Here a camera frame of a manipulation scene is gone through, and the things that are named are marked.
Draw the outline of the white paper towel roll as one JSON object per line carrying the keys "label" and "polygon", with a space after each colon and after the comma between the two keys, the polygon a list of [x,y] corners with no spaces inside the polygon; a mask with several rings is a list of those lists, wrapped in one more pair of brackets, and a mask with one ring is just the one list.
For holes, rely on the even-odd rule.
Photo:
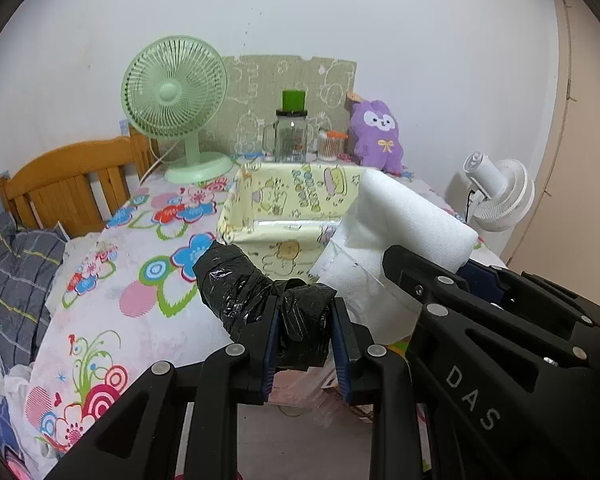
{"label": "white paper towel roll", "polygon": [[361,174],[358,196],[343,216],[310,274],[335,289],[353,321],[374,341],[394,344],[410,336],[422,303],[389,283],[382,257],[393,245],[456,272],[469,259],[476,231],[452,214],[376,169]]}

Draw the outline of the white desk fan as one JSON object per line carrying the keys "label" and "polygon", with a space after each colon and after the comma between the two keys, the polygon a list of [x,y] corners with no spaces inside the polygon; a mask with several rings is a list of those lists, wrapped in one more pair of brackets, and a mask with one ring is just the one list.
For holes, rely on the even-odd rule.
{"label": "white desk fan", "polygon": [[487,154],[473,152],[464,162],[465,176],[478,192],[469,219],[486,232],[513,229],[534,202],[535,184],[517,159],[492,162]]}

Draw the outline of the green cup on jar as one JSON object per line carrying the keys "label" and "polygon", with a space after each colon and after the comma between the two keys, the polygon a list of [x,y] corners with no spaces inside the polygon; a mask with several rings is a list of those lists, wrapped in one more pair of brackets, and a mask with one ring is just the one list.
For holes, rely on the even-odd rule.
{"label": "green cup on jar", "polygon": [[282,93],[282,111],[303,112],[306,109],[306,92],[298,89],[285,89]]}

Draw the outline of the floral tablecloth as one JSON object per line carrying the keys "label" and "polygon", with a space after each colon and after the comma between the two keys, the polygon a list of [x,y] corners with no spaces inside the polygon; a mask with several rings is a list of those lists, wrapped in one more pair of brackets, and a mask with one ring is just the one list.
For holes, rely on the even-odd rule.
{"label": "floral tablecloth", "polygon": [[24,404],[32,434],[56,463],[149,365],[197,362],[226,345],[193,266],[222,242],[219,215],[237,170],[250,162],[260,160],[189,185],[150,177],[102,232],[68,247]]}

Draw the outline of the cotton swab jar orange lid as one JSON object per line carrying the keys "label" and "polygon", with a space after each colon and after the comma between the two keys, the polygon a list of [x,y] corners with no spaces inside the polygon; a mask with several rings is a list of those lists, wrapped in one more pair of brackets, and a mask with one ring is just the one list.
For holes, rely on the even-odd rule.
{"label": "cotton swab jar orange lid", "polygon": [[323,162],[333,162],[344,152],[348,140],[347,133],[335,130],[322,130],[317,138],[317,158]]}

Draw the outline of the wooden bed headboard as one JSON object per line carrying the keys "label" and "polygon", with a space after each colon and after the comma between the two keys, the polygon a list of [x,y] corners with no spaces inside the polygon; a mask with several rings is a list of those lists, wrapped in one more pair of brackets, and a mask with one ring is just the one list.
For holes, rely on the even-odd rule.
{"label": "wooden bed headboard", "polygon": [[85,141],[56,148],[23,166],[12,177],[0,177],[0,199],[20,226],[51,229],[61,224],[68,235],[83,236],[105,227],[90,183],[102,188],[105,211],[115,214],[131,193],[125,168],[140,176],[156,160],[157,143],[135,129],[128,136]]}

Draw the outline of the glass mason jar mug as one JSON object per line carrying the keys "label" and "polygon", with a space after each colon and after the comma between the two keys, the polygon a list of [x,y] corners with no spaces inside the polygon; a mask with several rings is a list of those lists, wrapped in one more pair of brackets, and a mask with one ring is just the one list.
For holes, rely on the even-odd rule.
{"label": "glass mason jar mug", "polygon": [[275,120],[263,129],[263,151],[274,162],[303,164],[308,154],[308,112],[276,110]]}

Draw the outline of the green desk fan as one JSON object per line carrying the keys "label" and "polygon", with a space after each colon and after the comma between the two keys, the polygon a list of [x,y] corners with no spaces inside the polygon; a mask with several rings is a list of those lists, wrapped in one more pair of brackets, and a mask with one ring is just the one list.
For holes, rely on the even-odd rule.
{"label": "green desk fan", "polygon": [[184,157],[166,168],[168,182],[205,181],[232,168],[228,156],[199,147],[199,133],[218,114],[226,90],[222,58],[195,37],[161,38],[132,59],[121,83],[121,104],[130,125],[148,138],[184,143]]}

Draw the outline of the grey plaid pillow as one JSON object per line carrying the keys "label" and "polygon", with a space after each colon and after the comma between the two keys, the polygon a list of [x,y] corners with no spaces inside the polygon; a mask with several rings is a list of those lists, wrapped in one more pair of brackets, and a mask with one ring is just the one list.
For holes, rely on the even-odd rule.
{"label": "grey plaid pillow", "polygon": [[64,258],[61,226],[27,229],[0,214],[0,359],[8,372],[31,364],[50,324],[45,303]]}

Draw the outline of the yellow cartoon fabric storage box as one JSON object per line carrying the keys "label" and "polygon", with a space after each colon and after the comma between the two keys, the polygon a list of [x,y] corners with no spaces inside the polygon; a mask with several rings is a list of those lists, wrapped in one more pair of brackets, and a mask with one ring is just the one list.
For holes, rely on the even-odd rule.
{"label": "yellow cartoon fabric storage box", "polygon": [[218,233],[273,280],[303,278],[358,196],[365,169],[250,162],[237,170]]}

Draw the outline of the purple plush bunny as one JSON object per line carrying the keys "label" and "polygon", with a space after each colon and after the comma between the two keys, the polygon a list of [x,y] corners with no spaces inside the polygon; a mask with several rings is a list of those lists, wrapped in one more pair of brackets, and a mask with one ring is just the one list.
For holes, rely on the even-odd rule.
{"label": "purple plush bunny", "polygon": [[353,102],[349,131],[353,155],[361,166],[402,174],[404,151],[399,125],[385,102]]}

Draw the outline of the black plastic bag bundle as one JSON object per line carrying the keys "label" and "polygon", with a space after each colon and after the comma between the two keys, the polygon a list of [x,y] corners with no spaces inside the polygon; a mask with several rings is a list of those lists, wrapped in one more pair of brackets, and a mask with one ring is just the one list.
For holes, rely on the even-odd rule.
{"label": "black plastic bag bundle", "polygon": [[236,245],[212,243],[193,266],[202,302],[231,340],[260,321],[272,300],[278,312],[276,365],[288,370],[322,367],[332,336],[336,292],[300,278],[272,280]]}

